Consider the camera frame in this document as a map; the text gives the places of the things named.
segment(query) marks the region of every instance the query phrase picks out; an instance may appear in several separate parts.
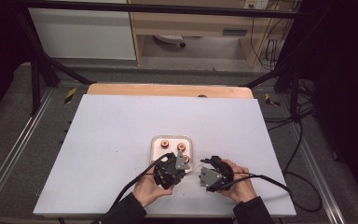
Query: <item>metal plate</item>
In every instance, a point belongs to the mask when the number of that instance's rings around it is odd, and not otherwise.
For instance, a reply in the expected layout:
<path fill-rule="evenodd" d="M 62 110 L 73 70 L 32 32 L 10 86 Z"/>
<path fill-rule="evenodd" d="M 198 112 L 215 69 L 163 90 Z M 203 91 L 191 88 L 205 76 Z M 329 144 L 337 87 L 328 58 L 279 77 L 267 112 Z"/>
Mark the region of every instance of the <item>metal plate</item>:
<path fill-rule="evenodd" d="M 169 141 L 169 145 L 164 148 L 161 146 L 161 142 L 167 140 Z M 178 145 L 185 144 L 186 149 L 182 151 L 184 156 L 189 157 L 188 165 L 190 169 L 186 170 L 186 173 L 189 173 L 193 170 L 193 145 L 191 143 L 191 139 L 184 135 L 157 135 L 152 140 L 152 148 L 151 148 L 151 156 L 150 162 L 155 161 L 160 156 L 165 153 L 173 152 L 175 156 L 178 156 Z"/>

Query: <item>black sleeve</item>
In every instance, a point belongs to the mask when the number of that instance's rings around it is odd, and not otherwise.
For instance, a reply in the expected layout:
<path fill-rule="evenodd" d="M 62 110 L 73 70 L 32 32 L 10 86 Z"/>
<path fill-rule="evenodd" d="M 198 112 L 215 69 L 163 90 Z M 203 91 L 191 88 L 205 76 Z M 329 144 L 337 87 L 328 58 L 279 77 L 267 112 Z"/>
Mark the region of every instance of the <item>black sleeve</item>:
<path fill-rule="evenodd" d="M 238 203 L 233 209 L 239 224 L 273 224 L 269 211 L 260 197 L 247 203 Z"/>
<path fill-rule="evenodd" d="M 91 224 L 136 224 L 146 216 L 146 211 L 132 193 Z"/>

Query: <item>white panel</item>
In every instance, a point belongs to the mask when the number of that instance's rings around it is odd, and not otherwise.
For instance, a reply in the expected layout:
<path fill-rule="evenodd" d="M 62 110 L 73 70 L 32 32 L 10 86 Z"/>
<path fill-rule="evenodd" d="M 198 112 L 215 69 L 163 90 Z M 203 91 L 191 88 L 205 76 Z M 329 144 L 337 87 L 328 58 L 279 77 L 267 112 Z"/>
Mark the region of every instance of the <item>white panel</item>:
<path fill-rule="evenodd" d="M 128 12 L 30 8 L 30 13 L 43 48 L 51 57 L 135 60 Z"/>
<path fill-rule="evenodd" d="M 189 136 L 194 170 L 172 196 L 146 207 L 149 216 L 232 217 L 233 201 L 200 187 L 200 160 L 212 155 L 285 183 L 257 100 L 84 95 L 34 212 L 106 213 L 148 166 L 158 134 Z M 283 189 L 261 179 L 253 184 L 273 216 L 296 214 Z"/>

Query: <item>white cabinet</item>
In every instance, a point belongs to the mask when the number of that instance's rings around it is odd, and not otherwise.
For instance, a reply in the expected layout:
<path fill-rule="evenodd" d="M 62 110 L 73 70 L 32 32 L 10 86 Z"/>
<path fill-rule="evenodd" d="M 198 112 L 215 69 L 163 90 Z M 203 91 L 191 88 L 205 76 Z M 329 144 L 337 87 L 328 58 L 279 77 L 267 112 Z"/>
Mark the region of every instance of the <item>white cabinet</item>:
<path fill-rule="evenodd" d="M 128 12 L 30 8 L 30 13 L 43 48 L 51 57 L 135 60 Z"/>

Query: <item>metal rail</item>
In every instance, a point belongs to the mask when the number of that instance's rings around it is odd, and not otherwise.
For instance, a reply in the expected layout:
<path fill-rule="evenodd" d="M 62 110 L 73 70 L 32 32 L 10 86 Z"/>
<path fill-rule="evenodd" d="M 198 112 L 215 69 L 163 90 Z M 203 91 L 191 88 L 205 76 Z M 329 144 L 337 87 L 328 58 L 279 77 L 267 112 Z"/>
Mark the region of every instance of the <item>metal rail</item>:
<path fill-rule="evenodd" d="M 65 2 L 41 0 L 17 0 L 22 7 L 91 10 L 91 11 L 121 11 L 121 12 L 150 12 L 195 15 L 216 15 L 253 18 L 282 18 L 282 19 L 312 19 L 316 16 L 311 12 L 277 11 L 227 7 L 186 7 L 166 5 L 119 4 L 119 3 L 91 3 Z"/>
<path fill-rule="evenodd" d="M 51 88 L 46 91 L 42 98 L 42 104 L 39 110 L 33 117 L 30 117 L 25 128 L 22 130 L 19 138 L 17 139 L 16 143 L 14 144 L 13 148 L 10 150 L 7 158 L 5 159 L 4 163 L 0 168 L 0 192 L 2 187 L 5 185 L 11 171 L 13 170 L 17 160 L 19 159 L 22 151 L 24 150 L 25 146 L 28 143 L 34 129 L 41 119 L 42 115 L 44 114 L 46 108 L 48 107 L 48 103 L 50 101 L 50 97 L 52 93 L 55 92 L 54 88 Z"/>
<path fill-rule="evenodd" d="M 289 111 L 289 101 L 287 97 L 283 94 L 278 94 L 278 97 L 280 99 L 283 110 L 285 111 L 286 115 L 290 117 L 291 114 Z M 293 122 L 291 125 L 296 135 L 296 138 L 298 139 L 300 127 L 298 124 Z M 333 224 L 345 224 L 344 217 L 342 216 L 341 210 L 339 209 L 336 203 L 336 199 L 334 198 L 333 193 L 328 187 L 328 184 L 324 178 L 324 174 L 319 168 L 318 162 L 313 157 L 305 137 L 303 137 L 301 141 L 300 151 L 304 159 L 304 162 L 309 168 L 310 176 L 312 177 L 313 183 L 315 184 L 316 188 L 319 190 L 322 196 L 323 203 L 324 203 L 324 210 L 328 215 L 330 222 Z"/>

